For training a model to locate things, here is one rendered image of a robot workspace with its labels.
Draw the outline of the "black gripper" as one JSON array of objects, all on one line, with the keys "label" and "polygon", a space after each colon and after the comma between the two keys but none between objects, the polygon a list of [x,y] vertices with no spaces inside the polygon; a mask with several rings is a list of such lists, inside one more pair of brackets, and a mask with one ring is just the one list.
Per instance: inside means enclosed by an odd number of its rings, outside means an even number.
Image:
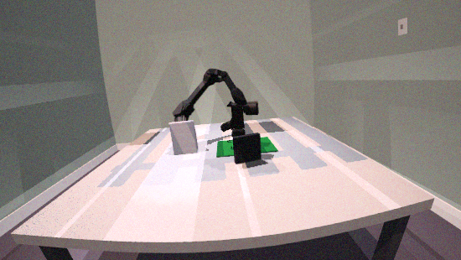
[{"label": "black gripper", "polygon": [[245,128],[243,115],[237,117],[232,116],[232,124],[234,128],[231,133],[232,137],[246,135],[245,130],[243,129]]}]

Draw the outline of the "green circuit board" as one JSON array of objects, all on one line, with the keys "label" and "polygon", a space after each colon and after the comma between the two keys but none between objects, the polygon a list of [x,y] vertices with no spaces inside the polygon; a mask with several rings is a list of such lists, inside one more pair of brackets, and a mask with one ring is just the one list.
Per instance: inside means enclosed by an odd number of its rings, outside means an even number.
[{"label": "green circuit board", "polygon": [[[231,143],[228,143],[228,142]],[[278,151],[268,137],[261,138],[262,153],[275,153]],[[233,140],[218,141],[216,158],[234,156]]]}]

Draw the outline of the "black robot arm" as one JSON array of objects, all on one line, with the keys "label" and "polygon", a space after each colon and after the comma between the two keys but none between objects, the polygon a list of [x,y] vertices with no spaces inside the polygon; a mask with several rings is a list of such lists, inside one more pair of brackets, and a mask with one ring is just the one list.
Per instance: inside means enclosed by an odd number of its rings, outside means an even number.
[{"label": "black robot arm", "polygon": [[[224,81],[228,86],[232,98],[235,101],[234,103],[230,101],[227,105],[228,107],[231,107],[232,116],[242,116],[243,112],[246,115],[258,115],[258,101],[246,101],[244,94],[239,88],[235,86],[231,78],[228,76],[227,72],[210,68],[205,72],[204,79],[200,82],[200,84],[189,96],[189,98],[185,101],[180,102],[178,107],[174,110],[173,115],[176,116],[174,118],[174,122],[188,121],[189,116],[195,110],[194,104],[202,97],[207,87],[214,85],[216,82],[222,81]],[[234,129],[232,119],[229,122],[221,124],[220,128],[223,132],[229,129]]]}]

